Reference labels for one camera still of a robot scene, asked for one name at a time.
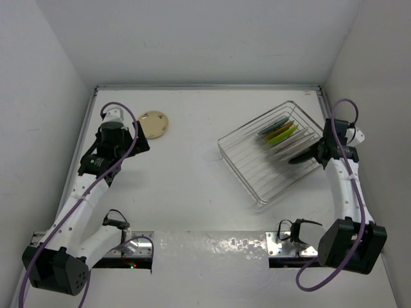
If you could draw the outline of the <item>black plate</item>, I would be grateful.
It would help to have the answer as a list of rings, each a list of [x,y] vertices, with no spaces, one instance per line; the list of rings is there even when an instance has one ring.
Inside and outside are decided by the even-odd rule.
[[[312,151],[305,151],[303,153],[301,153],[300,155],[297,155],[293,158],[291,158],[288,163],[291,165],[297,165],[297,164],[302,164],[305,163],[313,158],[316,157],[316,154],[314,154],[314,152]]]

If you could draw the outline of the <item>beige plate with characters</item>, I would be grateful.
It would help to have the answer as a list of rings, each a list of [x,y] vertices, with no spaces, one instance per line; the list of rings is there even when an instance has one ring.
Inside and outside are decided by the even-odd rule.
[[[137,120],[147,139],[157,139],[163,136],[169,128],[167,115],[157,110],[144,112]]]

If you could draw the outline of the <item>grey-blue plate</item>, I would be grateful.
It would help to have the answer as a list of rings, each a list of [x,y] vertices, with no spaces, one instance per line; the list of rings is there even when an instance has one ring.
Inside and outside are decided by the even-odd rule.
[[[282,127],[282,125],[286,124],[288,119],[289,119],[289,117],[282,117],[282,118],[278,119],[274,124],[271,124],[270,126],[267,126],[263,130],[259,131],[258,135],[260,137],[264,137],[264,136],[274,132],[278,128]]]

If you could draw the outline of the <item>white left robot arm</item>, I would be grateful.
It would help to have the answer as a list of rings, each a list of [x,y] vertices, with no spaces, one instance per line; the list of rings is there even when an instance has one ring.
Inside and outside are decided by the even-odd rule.
[[[96,140],[80,160],[74,187],[52,227],[38,246],[27,246],[22,261],[26,269],[22,285],[76,296],[89,272],[106,253],[125,242],[126,221],[104,218],[101,227],[86,240],[84,230],[100,198],[109,189],[128,157],[149,151],[140,122],[131,135],[121,121],[105,121]]]

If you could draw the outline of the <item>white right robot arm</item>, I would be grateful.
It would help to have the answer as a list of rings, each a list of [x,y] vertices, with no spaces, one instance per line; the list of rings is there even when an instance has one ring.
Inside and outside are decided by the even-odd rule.
[[[331,186],[336,218],[328,229],[315,221],[296,219],[289,235],[278,234],[277,238],[296,246],[313,247],[322,267],[337,268],[349,257],[344,269],[367,275],[384,247],[387,231],[376,224],[363,200],[358,152],[347,143],[352,136],[353,124],[327,119],[322,137],[286,160],[297,165],[313,158],[323,167]]]

